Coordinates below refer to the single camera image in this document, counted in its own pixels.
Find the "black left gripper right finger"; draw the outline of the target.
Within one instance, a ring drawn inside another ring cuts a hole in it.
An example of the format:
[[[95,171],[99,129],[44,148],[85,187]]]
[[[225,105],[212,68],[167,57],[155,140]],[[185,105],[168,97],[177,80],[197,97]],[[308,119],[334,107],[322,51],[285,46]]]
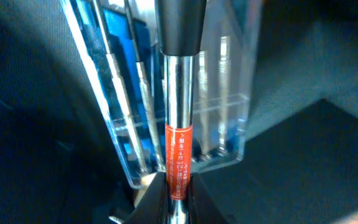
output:
[[[207,191],[199,173],[191,175],[188,188],[188,209],[191,224],[228,224]]]

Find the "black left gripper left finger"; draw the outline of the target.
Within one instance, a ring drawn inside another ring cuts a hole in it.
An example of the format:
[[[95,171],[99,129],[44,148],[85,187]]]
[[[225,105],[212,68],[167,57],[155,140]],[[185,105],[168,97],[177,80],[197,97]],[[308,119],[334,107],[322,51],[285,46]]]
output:
[[[168,189],[166,176],[165,173],[159,172],[124,224],[166,224],[167,215]]]

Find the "blue clear screwdriver set case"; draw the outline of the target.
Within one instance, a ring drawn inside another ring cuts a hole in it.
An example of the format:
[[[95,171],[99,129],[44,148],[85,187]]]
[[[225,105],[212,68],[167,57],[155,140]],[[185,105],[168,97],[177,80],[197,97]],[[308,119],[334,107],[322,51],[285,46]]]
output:
[[[153,1],[62,0],[86,76],[129,185],[165,170],[167,75]],[[244,157],[262,1],[208,1],[194,74],[191,169]]]

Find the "small claw hammer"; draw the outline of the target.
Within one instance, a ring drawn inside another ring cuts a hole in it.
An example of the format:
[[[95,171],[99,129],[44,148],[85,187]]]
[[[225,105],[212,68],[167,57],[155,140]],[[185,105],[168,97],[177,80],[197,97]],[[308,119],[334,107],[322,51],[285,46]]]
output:
[[[189,223],[195,59],[206,0],[156,0],[155,6],[164,56],[167,222]]]

